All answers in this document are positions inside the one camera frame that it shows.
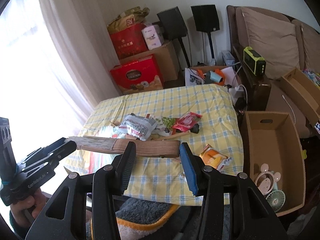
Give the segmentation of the person left hand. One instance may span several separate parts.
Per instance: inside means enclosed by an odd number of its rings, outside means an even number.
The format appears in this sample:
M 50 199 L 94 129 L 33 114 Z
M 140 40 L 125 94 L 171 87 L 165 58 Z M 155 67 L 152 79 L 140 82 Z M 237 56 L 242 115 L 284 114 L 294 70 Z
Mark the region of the person left hand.
M 34 207 L 31 212 L 33 219 L 36 219 L 47 201 L 46 196 L 42 193 L 41 189 L 37 189 L 33 195 L 26 199 L 10 205 L 10 212 L 13 219 L 18 226 L 22 228 L 29 228 L 31 226 L 30 220 L 25 215 L 25 210 Z

